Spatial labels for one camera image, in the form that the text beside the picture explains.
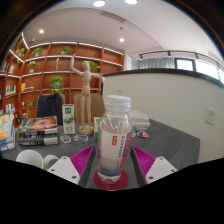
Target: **red label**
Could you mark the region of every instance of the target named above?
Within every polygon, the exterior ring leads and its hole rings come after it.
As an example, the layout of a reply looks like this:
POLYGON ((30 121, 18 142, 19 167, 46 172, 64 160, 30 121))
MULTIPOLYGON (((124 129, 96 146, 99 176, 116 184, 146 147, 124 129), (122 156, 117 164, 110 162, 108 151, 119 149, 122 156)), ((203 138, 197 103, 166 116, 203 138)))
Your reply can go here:
POLYGON ((116 144, 117 144, 117 136, 113 136, 112 145, 116 145, 116 144))

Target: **ceiling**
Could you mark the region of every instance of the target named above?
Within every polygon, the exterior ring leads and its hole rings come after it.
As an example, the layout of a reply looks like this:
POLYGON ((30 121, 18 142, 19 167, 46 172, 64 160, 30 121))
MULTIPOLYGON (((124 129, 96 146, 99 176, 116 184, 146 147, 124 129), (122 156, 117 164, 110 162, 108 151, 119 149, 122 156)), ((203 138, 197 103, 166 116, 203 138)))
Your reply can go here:
POLYGON ((46 41, 80 41, 114 50, 138 54, 157 50, 183 50, 223 59, 208 35, 186 14, 162 0, 106 0, 103 7, 95 0, 67 0, 33 19, 23 30, 29 46, 46 41), (103 11, 125 19, 102 16, 103 11))

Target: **tag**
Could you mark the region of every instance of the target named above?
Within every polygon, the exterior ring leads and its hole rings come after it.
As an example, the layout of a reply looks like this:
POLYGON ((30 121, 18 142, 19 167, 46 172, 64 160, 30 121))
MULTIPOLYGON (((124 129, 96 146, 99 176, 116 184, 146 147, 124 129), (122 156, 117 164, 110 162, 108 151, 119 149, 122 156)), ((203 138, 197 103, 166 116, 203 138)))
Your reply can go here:
POLYGON ((77 141, 81 141, 81 142, 87 142, 88 141, 88 136, 87 135, 76 135, 74 137, 74 140, 77 141))
POLYGON ((63 143, 71 142, 71 138, 68 135, 62 135, 60 137, 60 142, 63 142, 63 143))
POLYGON ((149 137, 149 135, 144 131, 139 131, 137 133, 137 136, 142 137, 142 138, 148 138, 149 137))

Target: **window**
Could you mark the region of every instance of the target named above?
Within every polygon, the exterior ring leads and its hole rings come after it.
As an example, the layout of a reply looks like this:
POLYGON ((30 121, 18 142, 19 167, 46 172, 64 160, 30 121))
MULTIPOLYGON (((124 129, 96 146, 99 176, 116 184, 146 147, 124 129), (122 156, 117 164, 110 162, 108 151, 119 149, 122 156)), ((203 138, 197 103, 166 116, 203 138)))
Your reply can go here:
POLYGON ((193 71, 193 62, 189 59, 176 59, 176 68, 193 71))
POLYGON ((195 61, 195 63, 197 72, 209 75, 215 79, 219 79, 218 70, 216 67, 201 61, 195 61))

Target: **plastic water bottle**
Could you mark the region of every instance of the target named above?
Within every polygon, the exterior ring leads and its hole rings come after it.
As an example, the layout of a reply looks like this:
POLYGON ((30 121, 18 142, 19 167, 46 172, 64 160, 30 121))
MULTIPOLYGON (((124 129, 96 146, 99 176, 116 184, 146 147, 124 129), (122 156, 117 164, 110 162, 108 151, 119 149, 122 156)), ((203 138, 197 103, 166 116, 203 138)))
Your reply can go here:
POLYGON ((128 114, 132 99, 108 95, 106 113, 99 119, 98 175, 105 184, 118 182, 123 171, 131 141, 132 120, 128 114))

